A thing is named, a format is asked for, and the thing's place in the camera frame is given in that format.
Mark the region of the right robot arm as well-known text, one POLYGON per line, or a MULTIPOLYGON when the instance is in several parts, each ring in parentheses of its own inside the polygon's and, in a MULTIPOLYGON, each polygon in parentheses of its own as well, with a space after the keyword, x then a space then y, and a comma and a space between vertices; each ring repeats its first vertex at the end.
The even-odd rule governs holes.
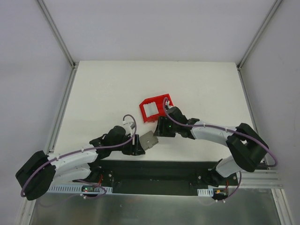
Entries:
POLYGON ((267 154, 267 144, 246 123, 237 127, 220 127, 196 118, 187 119, 177 107, 166 111, 157 121, 155 136, 175 137, 177 134, 192 140, 206 140, 228 147, 230 156, 221 159, 202 175, 207 185, 218 187, 228 177, 242 170, 254 172, 267 154))

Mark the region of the grey leather card holder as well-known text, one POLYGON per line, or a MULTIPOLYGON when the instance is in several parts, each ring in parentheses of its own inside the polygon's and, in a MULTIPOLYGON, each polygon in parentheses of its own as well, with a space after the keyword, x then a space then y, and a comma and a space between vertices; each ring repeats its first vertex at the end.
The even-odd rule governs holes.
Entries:
POLYGON ((154 136, 153 131, 149 131, 140 136, 139 141, 143 150, 151 149, 154 145, 158 144, 158 138, 154 136))

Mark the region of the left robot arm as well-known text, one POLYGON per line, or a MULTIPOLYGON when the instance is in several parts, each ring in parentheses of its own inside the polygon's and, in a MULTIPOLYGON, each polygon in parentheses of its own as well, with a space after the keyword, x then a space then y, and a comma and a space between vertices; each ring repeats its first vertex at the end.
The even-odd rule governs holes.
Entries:
POLYGON ((112 152, 119 151, 129 156, 145 154, 139 135, 131 127, 115 126, 89 144, 89 148, 65 154, 35 152, 15 175, 22 188, 21 197, 36 200, 61 182, 85 181, 99 185, 105 178, 100 162, 112 152))

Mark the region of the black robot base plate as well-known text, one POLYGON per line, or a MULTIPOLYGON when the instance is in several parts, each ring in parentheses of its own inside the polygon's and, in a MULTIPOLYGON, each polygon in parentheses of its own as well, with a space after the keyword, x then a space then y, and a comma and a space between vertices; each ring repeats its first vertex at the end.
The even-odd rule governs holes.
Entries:
POLYGON ((84 179, 114 194, 196 196, 216 162, 101 160, 84 179))

